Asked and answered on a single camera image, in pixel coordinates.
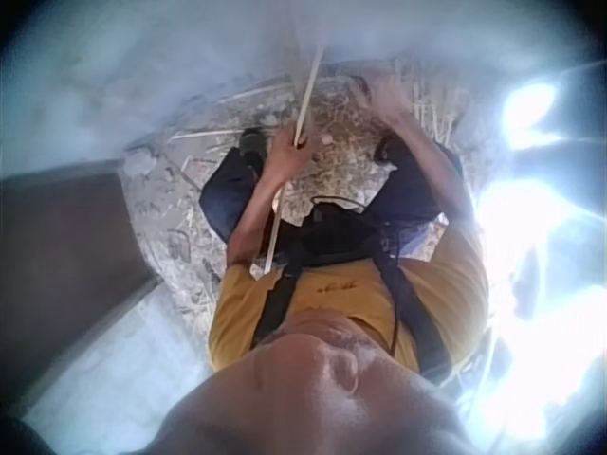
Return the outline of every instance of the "jeans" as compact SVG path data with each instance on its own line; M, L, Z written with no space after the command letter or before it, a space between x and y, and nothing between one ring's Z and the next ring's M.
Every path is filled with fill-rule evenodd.
M461 173L458 158L438 145ZM432 191L417 161L402 141L394 141L389 147L396 169L364 213L376 224L389 226L390 249L398 255L406 255L424 240L430 221L440 213ZM237 148L231 148L200 193L199 204L215 233L227 243L234 232L256 184L255 173ZM265 256L274 213L267 219L261 256ZM281 220L276 243L276 257L281 258L298 239L299 227Z

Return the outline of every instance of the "man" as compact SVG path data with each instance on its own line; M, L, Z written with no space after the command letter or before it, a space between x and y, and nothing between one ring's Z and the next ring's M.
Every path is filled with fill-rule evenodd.
M209 223L228 242L209 340L217 373L171 411L146 453L474 452L452 406L422 377L445 380L485 327L469 196L394 78L353 90L399 137L377 153L398 169L360 215L319 205L299 231L284 224L284 270L258 281L249 273L272 200L319 149L316 138L293 147L292 126L282 128L266 156L263 136L247 132L202 191ZM439 210L449 225L429 263L397 264L382 249L396 231L398 254Z

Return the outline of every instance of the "dirt floor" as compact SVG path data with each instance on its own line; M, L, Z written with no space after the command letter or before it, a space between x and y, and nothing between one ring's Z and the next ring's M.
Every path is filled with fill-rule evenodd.
M457 153L473 198L507 159L498 140L494 83L452 69L420 62L392 61L429 136ZM324 70L311 101L314 123L324 146L301 176L286 189L284 218L299 224L309 212L310 197L338 195L368 204L390 169L371 159L384 128L358 109L347 90L352 67ZM146 260L171 288L183 318L206 345L219 283L225 269L225 246L198 207L198 195L240 130L275 128L298 114L292 86L286 80L253 87L250 92L193 111L177 125L128 153L121 173L133 226ZM214 132L182 137L191 132ZM428 260L442 232L434 223L414 253ZM254 266L253 273L261 274Z

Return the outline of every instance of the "yellow t-shirt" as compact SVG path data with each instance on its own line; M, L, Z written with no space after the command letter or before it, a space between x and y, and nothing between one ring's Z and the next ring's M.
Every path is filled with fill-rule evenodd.
M453 369L469 358L485 330L487 275L473 223L449 223L429 262L401 259L400 267L430 312L451 356ZM230 267L209 335L211 363L225 368L249 350L267 291L280 278L277 270L256 281L241 265ZM374 339L390 345L394 308L372 260L305 269L288 312L321 308L343 313ZM415 343L399 328L395 360L418 372Z

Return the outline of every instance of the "hand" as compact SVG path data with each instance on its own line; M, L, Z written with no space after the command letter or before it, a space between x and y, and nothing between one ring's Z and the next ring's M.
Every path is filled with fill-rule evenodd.
M359 79L360 83L350 84L350 90L360 107L370 110L389 126L410 115L410 103L393 74L368 71Z
M267 157L262 178L278 185L283 185L293 178L310 160L312 154L320 149L320 140L311 136L295 147L295 123L283 126L276 132Z

